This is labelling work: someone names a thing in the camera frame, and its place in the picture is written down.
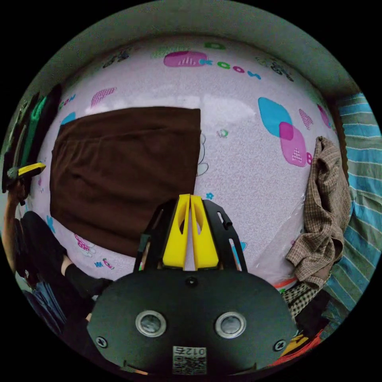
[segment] human arm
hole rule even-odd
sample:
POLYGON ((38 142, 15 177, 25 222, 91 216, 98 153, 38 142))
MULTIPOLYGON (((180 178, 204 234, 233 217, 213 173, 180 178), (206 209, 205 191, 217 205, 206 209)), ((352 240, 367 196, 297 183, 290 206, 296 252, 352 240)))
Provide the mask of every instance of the human arm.
POLYGON ((4 228, 1 234, 4 252, 13 274, 16 273, 15 214, 19 200, 23 199, 24 195, 24 186, 19 181, 8 191, 4 214, 4 228))

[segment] person's leg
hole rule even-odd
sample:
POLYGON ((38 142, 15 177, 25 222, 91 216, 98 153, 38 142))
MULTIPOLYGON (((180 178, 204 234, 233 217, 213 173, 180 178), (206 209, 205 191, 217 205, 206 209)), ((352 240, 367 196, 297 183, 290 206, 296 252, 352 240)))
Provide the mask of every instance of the person's leg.
POLYGON ((67 257, 66 249, 58 242, 48 225, 33 211, 20 220, 26 251, 44 281, 55 293, 78 294, 82 298, 100 294, 110 280, 95 279, 77 268, 67 257))

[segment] screw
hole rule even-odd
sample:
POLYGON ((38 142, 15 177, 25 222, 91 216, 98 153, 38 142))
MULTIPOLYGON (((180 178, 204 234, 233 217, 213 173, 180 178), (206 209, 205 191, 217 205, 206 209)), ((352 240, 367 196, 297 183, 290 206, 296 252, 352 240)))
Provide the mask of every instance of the screw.
POLYGON ((273 350, 274 351, 280 351, 280 350, 283 350, 287 345, 287 342, 284 341, 283 339, 281 339, 280 341, 277 341, 274 346, 273 346, 273 350))
POLYGON ((189 277, 186 279, 186 285, 189 287, 195 287, 198 285, 198 280, 195 277, 189 277))
POLYGON ((103 337, 97 337, 95 339, 97 345, 105 349, 107 347, 107 341, 103 337))

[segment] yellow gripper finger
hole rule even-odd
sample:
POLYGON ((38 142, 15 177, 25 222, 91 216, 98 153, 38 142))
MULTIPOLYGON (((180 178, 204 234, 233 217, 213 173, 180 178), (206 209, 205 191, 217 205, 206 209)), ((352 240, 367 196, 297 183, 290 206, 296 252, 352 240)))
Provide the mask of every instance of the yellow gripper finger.
POLYGON ((219 263, 218 254, 200 196, 191 195, 191 223, 195 269, 216 268, 219 263))
POLYGON ((162 259, 165 267, 182 268, 184 270, 187 254, 189 213, 190 194, 179 195, 170 234, 162 259))
POLYGON ((31 175, 34 176, 40 174, 45 169, 45 167, 46 165, 44 163, 34 163, 29 166, 19 168, 18 175, 22 176, 30 172, 31 175))

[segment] wall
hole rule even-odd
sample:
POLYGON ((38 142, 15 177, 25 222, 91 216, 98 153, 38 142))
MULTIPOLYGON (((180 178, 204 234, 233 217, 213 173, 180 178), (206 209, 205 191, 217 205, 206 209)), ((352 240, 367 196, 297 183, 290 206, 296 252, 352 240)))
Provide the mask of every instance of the wall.
POLYGON ((128 41, 163 33, 215 35, 243 41, 287 62, 325 96, 359 91, 326 48, 278 16, 233 1, 166 0, 111 15, 74 37, 46 63, 20 102, 38 90, 46 94, 99 54, 128 41))

